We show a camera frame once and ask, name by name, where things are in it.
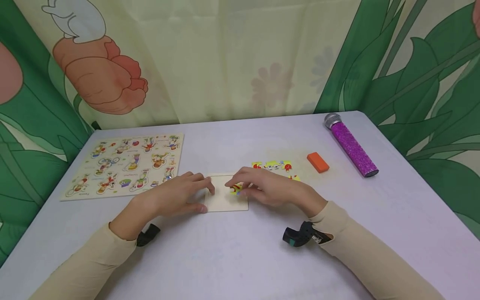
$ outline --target glittery microphone handle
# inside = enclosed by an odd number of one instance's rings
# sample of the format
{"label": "glittery microphone handle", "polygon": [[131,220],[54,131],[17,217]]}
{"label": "glittery microphone handle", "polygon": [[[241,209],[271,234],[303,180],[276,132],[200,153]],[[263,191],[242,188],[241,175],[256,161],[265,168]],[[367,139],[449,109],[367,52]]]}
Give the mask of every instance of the glittery microphone handle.
{"label": "glittery microphone handle", "polygon": [[363,177],[371,177],[378,173],[375,164],[370,160],[344,123],[338,122],[333,124],[331,130],[336,140],[340,143],[343,150],[345,150]]}

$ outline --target hand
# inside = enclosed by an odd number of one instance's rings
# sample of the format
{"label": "hand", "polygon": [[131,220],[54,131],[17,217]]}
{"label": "hand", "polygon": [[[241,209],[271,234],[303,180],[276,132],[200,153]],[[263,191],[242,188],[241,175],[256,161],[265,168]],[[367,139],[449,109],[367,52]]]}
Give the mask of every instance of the hand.
{"label": "hand", "polygon": [[136,197],[144,203],[152,219],[156,216],[176,216],[186,213],[206,213],[207,207],[200,203],[187,203],[187,200],[199,190],[208,188],[215,194],[215,187],[210,177],[203,174],[187,172],[168,180]]}
{"label": "hand", "polygon": [[208,188],[215,194],[210,177],[187,172],[151,190],[136,195],[127,207],[110,222],[110,230],[124,240],[135,240],[144,226],[157,216],[175,216],[190,212],[206,213],[200,203],[187,203],[199,190]]}
{"label": "hand", "polygon": [[270,206],[292,203],[307,217],[317,215],[327,204],[311,186],[265,169],[243,167],[225,186],[232,187],[239,182],[243,182],[241,195]]}

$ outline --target purple microphone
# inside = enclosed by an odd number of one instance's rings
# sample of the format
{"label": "purple microphone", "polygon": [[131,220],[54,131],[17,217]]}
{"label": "purple microphone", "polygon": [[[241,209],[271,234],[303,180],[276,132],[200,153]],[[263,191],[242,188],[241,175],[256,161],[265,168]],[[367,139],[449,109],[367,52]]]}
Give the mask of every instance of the purple microphone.
{"label": "purple microphone", "polygon": [[378,168],[342,122],[339,114],[332,112],[326,115],[325,126],[332,131],[333,136],[363,177],[372,177],[378,173]]}

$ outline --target green curtain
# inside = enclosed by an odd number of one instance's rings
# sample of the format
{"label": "green curtain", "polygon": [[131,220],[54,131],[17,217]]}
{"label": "green curtain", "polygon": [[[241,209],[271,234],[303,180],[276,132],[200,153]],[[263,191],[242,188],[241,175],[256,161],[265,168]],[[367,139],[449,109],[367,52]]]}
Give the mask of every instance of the green curtain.
{"label": "green curtain", "polygon": [[480,239],[480,0],[47,2],[0,0],[0,265],[93,129],[345,110]]}

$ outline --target peg puzzle board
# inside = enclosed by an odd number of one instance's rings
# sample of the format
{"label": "peg puzzle board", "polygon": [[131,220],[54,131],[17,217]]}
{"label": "peg puzzle board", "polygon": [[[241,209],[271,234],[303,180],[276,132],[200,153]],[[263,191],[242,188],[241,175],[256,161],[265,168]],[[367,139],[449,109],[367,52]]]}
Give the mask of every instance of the peg puzzle board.
{"label": "peg puzzle board", "polygon": [[98,141],[61,201],[147,191],[177,175],[182,145],[182,133]]}

